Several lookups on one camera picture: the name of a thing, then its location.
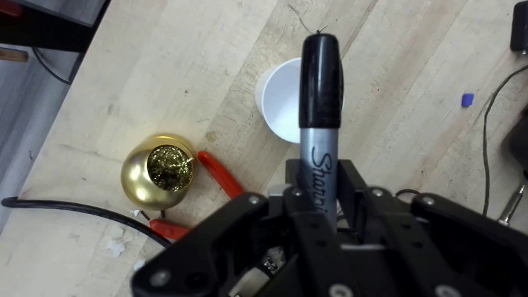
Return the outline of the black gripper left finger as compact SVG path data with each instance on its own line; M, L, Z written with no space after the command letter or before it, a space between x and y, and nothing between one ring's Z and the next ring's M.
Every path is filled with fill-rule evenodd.
M245 193L139 269L134 297L227 297L248 272L265 280L258 297L329 297L337 244L308 196L304 168L286 166L276 195Z

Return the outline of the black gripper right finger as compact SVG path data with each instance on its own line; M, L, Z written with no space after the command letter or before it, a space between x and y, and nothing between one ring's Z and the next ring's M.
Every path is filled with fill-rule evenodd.
M370 280L392 274L407 297L528 297L528 236L436 193L408 203L339 163L354 242L374 246Z

